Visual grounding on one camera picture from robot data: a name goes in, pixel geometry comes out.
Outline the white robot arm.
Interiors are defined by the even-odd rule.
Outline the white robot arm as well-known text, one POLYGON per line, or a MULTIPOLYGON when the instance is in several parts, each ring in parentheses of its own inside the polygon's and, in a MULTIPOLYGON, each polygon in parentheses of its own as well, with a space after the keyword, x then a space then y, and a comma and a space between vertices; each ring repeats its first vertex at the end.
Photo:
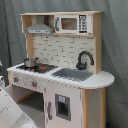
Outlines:
POLYGON ((37 128, 35 122, 17 105, 21 94, 15 85, 2 86, 0 76, 0 128, 37 128))

